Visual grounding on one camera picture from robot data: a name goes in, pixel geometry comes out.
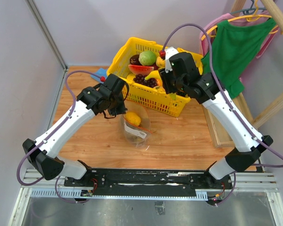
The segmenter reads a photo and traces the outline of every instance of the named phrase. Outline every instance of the green shirt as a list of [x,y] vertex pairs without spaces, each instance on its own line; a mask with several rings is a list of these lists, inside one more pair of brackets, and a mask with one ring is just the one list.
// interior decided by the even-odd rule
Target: green shirt
[[[237,97],[244,90],[239,77],[260,51],[264,39],[275,25],[273,18],[245,27],[233,26],[227,20],[217,24],[216,37],[212,44],[213,68],[231,98]],[[209,53],[201,61],[203,73],[211,72]]]

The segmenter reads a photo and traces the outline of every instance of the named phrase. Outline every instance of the wooden tabletop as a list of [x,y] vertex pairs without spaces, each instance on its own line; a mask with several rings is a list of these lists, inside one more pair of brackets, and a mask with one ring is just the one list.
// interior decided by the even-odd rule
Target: wooden tabletop
[[[96,72],[97,66],[72,66],[74,70]],[[75,95],[97,82],[88,74],[75,73],[68,79]],[[64,87],[55,122],[70,108],[72,98]],[[104,119],[102,114],[83,125],[64,145],[60,156],[82,160],[95,168],[205,170],[232,148],[214,148],[202,107],[191,100],[176,118],[147,109],[152,136],[143,148],[128,143],[119,120]]]

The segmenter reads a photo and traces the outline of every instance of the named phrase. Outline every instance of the pink shirt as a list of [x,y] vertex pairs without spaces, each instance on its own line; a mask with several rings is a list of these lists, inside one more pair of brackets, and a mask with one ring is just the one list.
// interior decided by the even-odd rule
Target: pink shirt
[[[263,13],[260,13],[263,15],[268,15],[267,11],[264,11]],[[220,17],[218,17],[217,19],[213,20],[212,22],[210,22],[207,26],[204,27],[204,30],[207,31],[210,28],[212,28],[213,26],[215,26],[217,23],[220,23],[224,20],[229,20],[229,19],[233,19],[235,18],[234,16],[232,16],[229,13],[226,13]],[[237,19],[234,21],[231,21],[230,24],[234,25],[234,26],[252,26],[252,25],[256,25],[256,24],[261,24],[263,22],[265,22],[268,19],[268,17],[260,17],[258,20],[256,21],[250,21],[248,22],[246,20],[246,18],[241,18],[241,19]],[[264,39],[262,45],[261,45],[261,49],[258,52],[256,58],[259,58],[264,51],[266,50],[266,48],[268,47],[268,45],[270,44],[270,42],[272,41],[272,39],[274,38],[274,36],[277,34],[269,34],[267,35],[267,37]],[[208,52],[208,42],[206,39],[204,39],[203,41],[201,41],[201,37],[203,36],[203,32],[200,32],[199,35],[199,40],[200,40],[200,44],[199,44],[199,53],[202,54],[203,56],[207,54]],[[214,37],[210,38],[211,43],[213,43],[214,41]]]

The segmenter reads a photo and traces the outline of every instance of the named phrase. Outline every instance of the yellow laundry basket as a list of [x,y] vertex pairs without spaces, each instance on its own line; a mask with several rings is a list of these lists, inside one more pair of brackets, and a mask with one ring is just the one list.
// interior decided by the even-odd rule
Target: yellow laundry basket
[[[127,43],[118,51],[113,59],[112,65],[107,70],[107,75],[115,74],[123,78],[129,85],[129,95],[128,100],[137,102],[145,107],[172,115],[179,116],[183,107],[191,99],[181,96],[176,96],[176,100],[172,100],[169,95],[164,91],[156,90],[147,86],[143,86],[134,81],[128,81],[126,79],[127,75],[131,72],[128,68],[130,57],[135,54],[140,54],[145,50],[153,51],[157,56],[159,56],[159,51],[162,50],[161,45],[156,44],[154,41],[147,41],[135,37],[129,38]],[[177,49],[179,52],[188,52],[181,48]],[[199,72],[202,74],[202,55],[191,53]],[[127,93],[126,88],[123,89],[123,95]]]

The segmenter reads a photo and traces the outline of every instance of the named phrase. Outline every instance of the wooden rack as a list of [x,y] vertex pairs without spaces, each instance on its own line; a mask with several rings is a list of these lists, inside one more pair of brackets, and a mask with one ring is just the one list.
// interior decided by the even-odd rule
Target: wooden rack
[[[243,9],[246,0],[236,0],[232,7],[232,12]],[[283,13],[274,3],[273,0],[261,0],[264,7],[268,10],[269,14],[276,21],[278,26],[283,32]],[[246,117],[246,119],[255,127],[259,128],[264,123],[266,123],[271,117],[277,114],[283,108],[283,93],[276,98],[263,112],[261,112],[255,119],[252,118],[250,110],[242,94],[235,98],[234,103],[239,108],[241,113]],[[234,143],[226,130],[220,124],[220,122],[215,118],[211,112],[203,108],[206,120],[208,123],[208,129],[211,134],[211,138],[215,147],[234,147]]]

